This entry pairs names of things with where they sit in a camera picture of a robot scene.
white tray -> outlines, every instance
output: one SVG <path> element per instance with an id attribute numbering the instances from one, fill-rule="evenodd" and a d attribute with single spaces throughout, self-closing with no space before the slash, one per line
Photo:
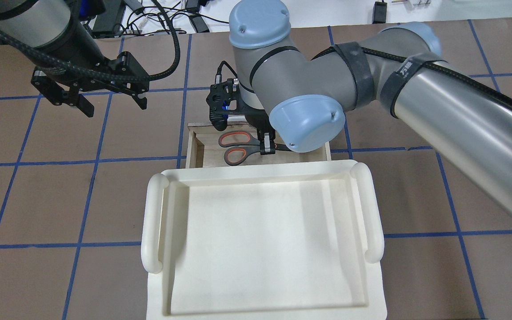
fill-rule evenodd
<path id="1" fill-rule="evenodd" d="M 148 185 L 148 320 L 380 320 L 384 237 L 353 160 L 166 170 Z"/>

light blue cap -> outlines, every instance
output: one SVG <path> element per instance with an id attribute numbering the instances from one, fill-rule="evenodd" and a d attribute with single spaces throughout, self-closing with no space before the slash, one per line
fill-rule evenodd
<path id="1" fill-rule="evenodd" d="M 240 49 L 258 49 L 290 34 L 290 13 L 280 0 L 242 0 L 230 12 L 230 43 Z"/>
<path id="2" fill-rule="evenodd" d="M 388 27 L 382 31 L 393 28 L 401 28 L 414 32 L 425 41 L 426 45 L 428 45 L 428 48 L 432 53 L 435 53 L 441 57 L 440 39 L 438 39 L 437 36 L 433 33 L 432 28 L 428 24 L 424 24 L 423 22 L 408 22 L 407 24 L 401 24 L 400 26 Z"/>
<path id="3" fill-rule="evenodd" d="M 290 150 L 310 152 L 335 138 L 345 125 L 345 113 L 331 97 L 303 95 L 278 104 L 270 112 L 270 124 Z"/>

